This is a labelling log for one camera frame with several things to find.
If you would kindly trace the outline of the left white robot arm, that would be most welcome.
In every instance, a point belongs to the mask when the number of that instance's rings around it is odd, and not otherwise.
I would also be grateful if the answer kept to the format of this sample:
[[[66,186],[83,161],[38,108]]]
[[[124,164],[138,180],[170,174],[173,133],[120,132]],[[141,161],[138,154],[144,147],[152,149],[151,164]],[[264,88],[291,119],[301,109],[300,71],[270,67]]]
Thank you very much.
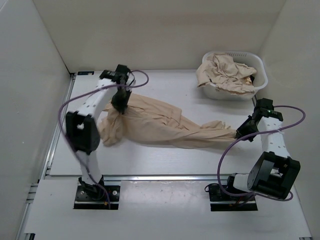
[[[82,172],[79,183],[93,201],[104,201],[105,204],[110,198],[96,154],[100,144],[97,119],[108,102],[111,102],[117,113],[125,113],[132,92],[130,86],[135,84],[134,79],[128,82],[131,73],[126,65],[121,64],[114,71],[104,70],[99,76],[95,92],[89,94],[84,106],[65,115],[66,138]]]

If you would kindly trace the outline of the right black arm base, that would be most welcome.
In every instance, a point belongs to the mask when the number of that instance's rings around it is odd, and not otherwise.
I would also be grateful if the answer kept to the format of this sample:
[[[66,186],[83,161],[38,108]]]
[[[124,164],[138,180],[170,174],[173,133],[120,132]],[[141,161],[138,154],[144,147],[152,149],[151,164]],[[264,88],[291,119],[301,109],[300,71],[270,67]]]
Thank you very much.
[[[256,199],[252,195],[230,196],[223,192],[218,183],[204,187],[209,195],[211,212],[252,212],[257,211]]]

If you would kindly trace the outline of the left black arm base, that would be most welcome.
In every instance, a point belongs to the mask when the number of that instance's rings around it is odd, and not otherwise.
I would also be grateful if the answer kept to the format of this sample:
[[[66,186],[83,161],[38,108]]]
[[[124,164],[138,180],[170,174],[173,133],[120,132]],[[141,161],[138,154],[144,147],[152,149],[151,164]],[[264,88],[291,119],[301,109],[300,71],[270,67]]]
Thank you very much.
[[[120,202],[120,185],[105,185],[105,192],[98,187],[97,192],[90,192],[87,187],[78,183],[73,208],[75,210],[118,210]]]

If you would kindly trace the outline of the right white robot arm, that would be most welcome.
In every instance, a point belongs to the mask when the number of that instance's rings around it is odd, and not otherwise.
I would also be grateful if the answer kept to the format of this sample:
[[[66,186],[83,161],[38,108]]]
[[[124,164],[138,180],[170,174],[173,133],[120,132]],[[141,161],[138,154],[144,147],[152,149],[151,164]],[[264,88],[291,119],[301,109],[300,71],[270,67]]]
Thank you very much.
[[[249,134],[269,132],[261,136],[262,154],[248,174],[234,173],[227,179],[224,193],[230,200],[242,193],[262,194],[277,200],[285,200],[301,169],[286,146],[282,127],[283,116],[275,111],[271,99],[257,100],[253,114],[236,130],[236,138]]]

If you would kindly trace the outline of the beige trousers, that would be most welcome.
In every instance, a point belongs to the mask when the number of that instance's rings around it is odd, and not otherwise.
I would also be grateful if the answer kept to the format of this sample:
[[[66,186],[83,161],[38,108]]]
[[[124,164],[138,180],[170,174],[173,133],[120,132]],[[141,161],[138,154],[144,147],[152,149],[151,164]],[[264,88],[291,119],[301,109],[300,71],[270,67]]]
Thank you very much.
[[[222,121],[198,125],[184,117],[180,108],[134,93],[123,114],[111,103],[104,111],[107,116],[98,124],[98,131],[106,147],[127,138],[137,143],[167,144],[182,149],[210,148],[231,143],[236,136],[236,131]]]

